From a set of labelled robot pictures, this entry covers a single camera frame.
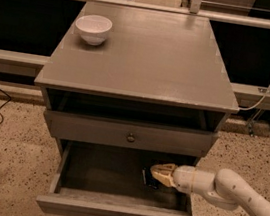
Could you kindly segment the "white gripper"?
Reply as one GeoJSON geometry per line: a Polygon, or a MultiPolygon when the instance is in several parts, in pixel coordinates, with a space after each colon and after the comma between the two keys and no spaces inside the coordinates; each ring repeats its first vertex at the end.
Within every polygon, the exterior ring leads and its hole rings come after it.
{"type": "Polygon", "coordinates": [[[166,163],[153,165],[150,170],[154,179],[166,187],[176,187],[181,193],[204,196],[214,190],[215,174],[195,168],[195,166],[178,167],[175,163],[166,163]]]}

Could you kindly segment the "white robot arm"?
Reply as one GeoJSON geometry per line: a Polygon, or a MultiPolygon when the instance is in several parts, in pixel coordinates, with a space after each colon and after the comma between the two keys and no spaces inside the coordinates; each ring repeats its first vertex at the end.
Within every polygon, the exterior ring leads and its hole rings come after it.
{"type": "Polygon", "coordinates": [[[270,216],[270,202],[257,193],[233,170],[208,172],[200,167],[158,164],[150,168],[154,179],[176,188],[179,193],[193,193],[225,210],[242,207],[249,216],[270,216]]]}

